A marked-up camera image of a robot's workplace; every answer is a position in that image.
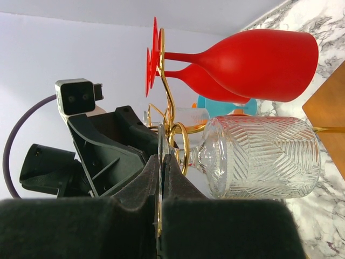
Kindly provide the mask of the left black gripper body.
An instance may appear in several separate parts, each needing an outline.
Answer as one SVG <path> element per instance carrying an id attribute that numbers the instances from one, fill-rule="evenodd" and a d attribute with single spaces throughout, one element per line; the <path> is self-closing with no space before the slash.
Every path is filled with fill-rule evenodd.
<path id="1" fill-rule="evenodd" d="M 113 196 L 158 152 L 156 133 L 142 123 L 131 106 L 91 117 L 71 116 L 67 127 L 95 197 Z"/>

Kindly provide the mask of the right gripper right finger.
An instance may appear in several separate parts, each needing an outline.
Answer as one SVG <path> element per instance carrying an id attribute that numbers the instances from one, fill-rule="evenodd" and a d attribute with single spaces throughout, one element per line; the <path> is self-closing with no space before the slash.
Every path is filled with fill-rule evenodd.
<path id="1" fill-rule="evenodd" d="M 282 202 L 209 199 L 171 155 L 163 160 L 162 178 L 164 258 L 305 258 L 293 216 Z"/>

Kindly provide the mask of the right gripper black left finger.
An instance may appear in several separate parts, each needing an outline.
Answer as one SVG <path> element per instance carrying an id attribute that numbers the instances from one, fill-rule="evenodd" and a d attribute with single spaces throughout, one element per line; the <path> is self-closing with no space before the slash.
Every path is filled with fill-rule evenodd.
<path id="1" fill-rule="evenodd" d="M 156 258 L 157 155 L 112 197 L 1 202 L 1 258 Z"/>

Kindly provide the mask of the clear wine glass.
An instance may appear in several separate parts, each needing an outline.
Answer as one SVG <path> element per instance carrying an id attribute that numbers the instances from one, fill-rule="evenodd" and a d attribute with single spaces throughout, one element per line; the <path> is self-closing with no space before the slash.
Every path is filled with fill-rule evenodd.
<path id="1" fill-rule="evenodd" d="M 167 128 L 169 126 L 168 110 L 166 108 L 161 111 L 155 105 L 149 105 L 147 111 L 144 111 L 143 124 L 149 128 L 158 128 L 162 124 Z M 209 113 L 205 108 L 175 108 L 174 122 L 181 122 L 185 127 L 204 125 L 209 119 Z"/>
<path id="2" fill-rule="evenodd" d="M 304 197 L 321 172 L 317 137 L 295 117 L 213 117 L 200 143 L 183 149 L 170 146 L 160 128 L 158 154 L 174 155 L 179 166 L 203 173 L 217 199 Z"/>

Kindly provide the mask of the orange wine glass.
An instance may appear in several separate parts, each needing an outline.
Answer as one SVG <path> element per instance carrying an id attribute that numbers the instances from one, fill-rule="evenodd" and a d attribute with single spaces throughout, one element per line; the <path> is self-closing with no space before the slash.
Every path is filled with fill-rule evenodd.
<path id="1" fill-rule="evenodd" d="M 197 103 L 193 103 L 191 107 L 192 108 L 197 108 Z M 240 116 L 240 115 L 245 115 L 245 114 L 244 114 L 244 110 L 242 110 L 242 109 L 235 109 L 234 111 L 229 113 L 229 115 L 238 115 L 238 116 Z"/>

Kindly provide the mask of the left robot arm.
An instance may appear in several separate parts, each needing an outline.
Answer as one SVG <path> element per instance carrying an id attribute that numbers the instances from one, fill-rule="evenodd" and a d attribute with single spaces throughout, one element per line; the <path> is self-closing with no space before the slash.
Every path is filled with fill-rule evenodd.
<path id="1" fill-rule="evenodd" d="M 23 188 L 57 197 L 113 196 L 158 151 L 156 133 L 130 106 L 69 117 L 67 128 L 76 151 L 33 144 L 20 173 Z"/>

